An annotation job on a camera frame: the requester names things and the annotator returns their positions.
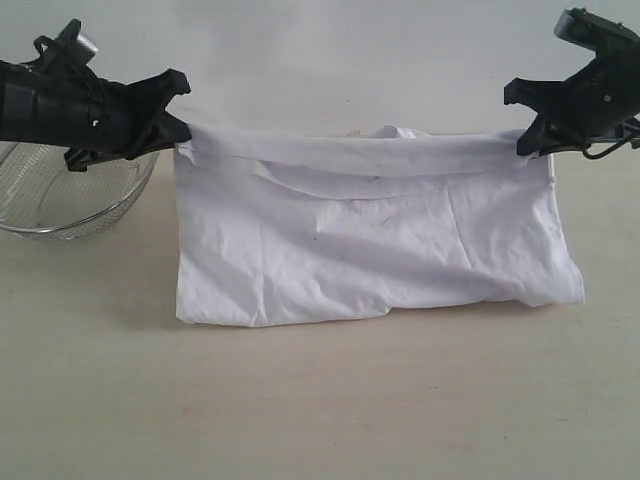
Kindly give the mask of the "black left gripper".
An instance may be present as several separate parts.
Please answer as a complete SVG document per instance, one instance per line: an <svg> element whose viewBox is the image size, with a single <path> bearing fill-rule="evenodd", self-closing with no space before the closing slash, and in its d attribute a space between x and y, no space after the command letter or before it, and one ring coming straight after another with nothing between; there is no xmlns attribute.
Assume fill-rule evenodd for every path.
<svg viewBox="0 0 640 480"><path fill-rule="evenodd" d="M189 126L165 112L191 93L178 70L132 84L33 73L29 86L29 141L68 149L70 170L113 159L133 160L192 138Z"/></svg>

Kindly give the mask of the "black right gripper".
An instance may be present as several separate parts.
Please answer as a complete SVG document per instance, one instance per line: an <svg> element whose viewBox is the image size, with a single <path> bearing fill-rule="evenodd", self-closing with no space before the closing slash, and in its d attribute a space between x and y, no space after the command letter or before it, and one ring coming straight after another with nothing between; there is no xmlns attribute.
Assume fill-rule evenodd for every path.
<svg viewBox="0 0 640 480"><path fill-rule="evenodd" d="M579 151L610 132L637 137L639 49L598 55L564 82L515 78L504 87L503 101L551 108L519 137L518 156Z"/></svg>

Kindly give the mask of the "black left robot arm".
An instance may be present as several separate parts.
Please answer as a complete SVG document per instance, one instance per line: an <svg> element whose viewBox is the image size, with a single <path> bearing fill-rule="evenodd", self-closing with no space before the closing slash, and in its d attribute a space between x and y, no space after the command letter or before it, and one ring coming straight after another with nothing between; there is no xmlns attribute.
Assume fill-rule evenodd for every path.
<svg viewBox="0 0 640 480"><path fill-rule="evenodd" d="M82 65L74 74L48 75L1 64L1 139L66 149L70 171L171 149L192 138L167 111L191 92L184 73L165 72L131 84L99 78Z"/></svg>

